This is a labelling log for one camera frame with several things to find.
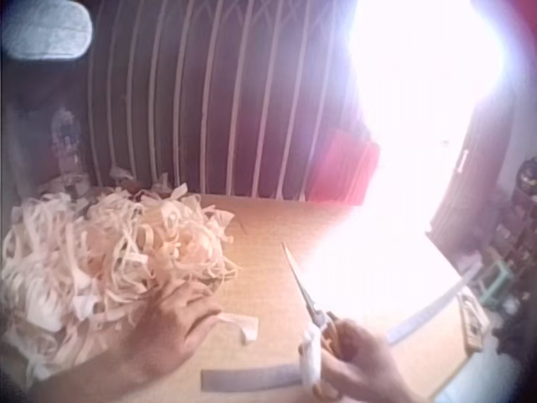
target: left hand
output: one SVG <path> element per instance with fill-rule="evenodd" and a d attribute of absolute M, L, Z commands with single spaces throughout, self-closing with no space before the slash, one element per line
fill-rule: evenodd
<path fill-rule="evenodd" d="M 202 283 L 172 282 L 153 298 L 123 341 L 124 354 L 146 381 L 170 374 L 200 347 L 221 311 Z"/>

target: hand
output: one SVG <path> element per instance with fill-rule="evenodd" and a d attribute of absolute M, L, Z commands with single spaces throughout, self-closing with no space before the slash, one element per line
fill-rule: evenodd
<path fill-rule="evenodd" d="M 146 380 L 170 374 L 200 347 L 221 311 L 202 283 L 170 283 L 122 343 L 124 354 Z"/>
<path fill-rule="evenodd" d="M 342 394 L 369 403 L 415 403 L 388 344 L 353 321 L 337 321 L 341 358 L 322 351 L 321 377 Z"/>

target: green stool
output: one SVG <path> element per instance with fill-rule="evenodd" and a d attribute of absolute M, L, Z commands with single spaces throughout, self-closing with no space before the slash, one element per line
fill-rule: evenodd
<path fill-rule="evenodd" d="M 494 308 L 498 306 L 498 303 L 500 302 L 499 294 L 501 294 L 503 288 L 513 281 L 514 273 L 495 249 L 488 248 L 487 251 L 494 258 L 494 262 L 483 271 L 481 279 L 477 281 L 479 289 L 482 293 L 481 297 L 479 297 L 479 302 L 483 306 Z M 483 278 L 493 271 L 498 272 L 497 277 L 487 288 L 483 284 Z"/>

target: red cloth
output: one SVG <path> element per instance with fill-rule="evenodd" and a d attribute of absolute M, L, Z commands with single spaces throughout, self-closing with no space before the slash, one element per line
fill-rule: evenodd
<path fill-rule="evenodd" d="M 307 200 L 362 205 L 379 157 L 378 144 L 336 130 L 326 152 L 314 164 Z"/>

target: table surface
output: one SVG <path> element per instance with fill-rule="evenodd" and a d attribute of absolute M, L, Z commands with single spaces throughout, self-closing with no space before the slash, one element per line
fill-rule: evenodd
<path fill-rule="evenodd" d="M 297 347 L 310 319 L 282 241 L 323 307 L 374 332 L 385 333 L 460 279 L 423 233 L 390 226 L 387 217 L 362 209 L 226 196 L 203 196 L 202 204 L 236 214 L 228 229 L 234 243 L 224 252 L 242 270 L 217 295 L 225 311 L 259 318 L 258 340 L 243 346 L 237 328 L 219 324 L 187 364 L 122 401 L 314 401 L 301 386 L 201 392 L 202 369 L 298 362 Z M 414 392 L 432 397 L 440 391 L 467 361 L 456 300 L 392 350 Z"/>

